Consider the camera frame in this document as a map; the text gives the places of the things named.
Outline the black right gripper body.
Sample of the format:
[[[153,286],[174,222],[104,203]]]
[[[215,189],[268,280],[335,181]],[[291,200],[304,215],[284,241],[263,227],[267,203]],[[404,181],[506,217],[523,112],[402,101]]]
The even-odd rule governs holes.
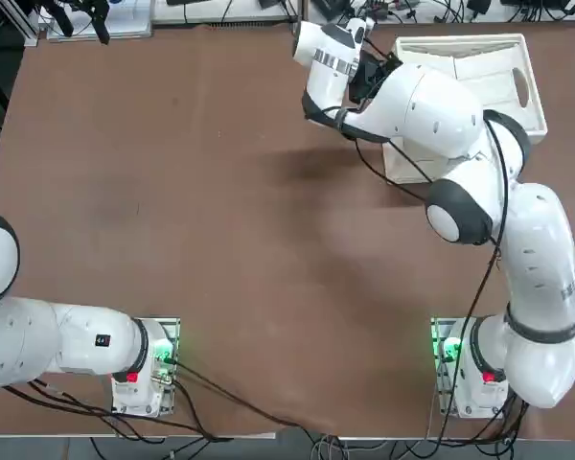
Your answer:
[[[383,81],[402,64],[394,53],[385,58],[377,58],[367,51],[362,51],[356,74],[349,83],[350,102],[362,104],[373,98]]]

